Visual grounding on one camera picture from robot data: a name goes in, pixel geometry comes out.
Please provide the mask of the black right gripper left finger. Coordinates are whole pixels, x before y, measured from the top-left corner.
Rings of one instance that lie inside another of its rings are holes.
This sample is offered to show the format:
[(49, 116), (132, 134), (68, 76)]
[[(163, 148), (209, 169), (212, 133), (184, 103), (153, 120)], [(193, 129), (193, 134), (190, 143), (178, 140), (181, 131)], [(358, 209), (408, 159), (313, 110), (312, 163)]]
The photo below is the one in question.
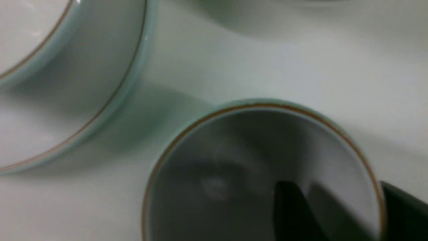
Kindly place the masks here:
[(274, 187), (276, 241), (327, 241), (301, 189), (294, 182), (278, 181)]

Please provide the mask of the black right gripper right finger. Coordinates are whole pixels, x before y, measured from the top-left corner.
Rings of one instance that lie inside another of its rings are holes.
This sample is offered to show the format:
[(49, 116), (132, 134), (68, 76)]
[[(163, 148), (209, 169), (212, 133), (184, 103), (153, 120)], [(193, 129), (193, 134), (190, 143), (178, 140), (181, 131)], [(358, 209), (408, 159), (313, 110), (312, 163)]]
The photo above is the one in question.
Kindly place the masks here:
[(428, 205), (404, 190), (381, 182), (387, 211), (386, 241), (426, 241)]

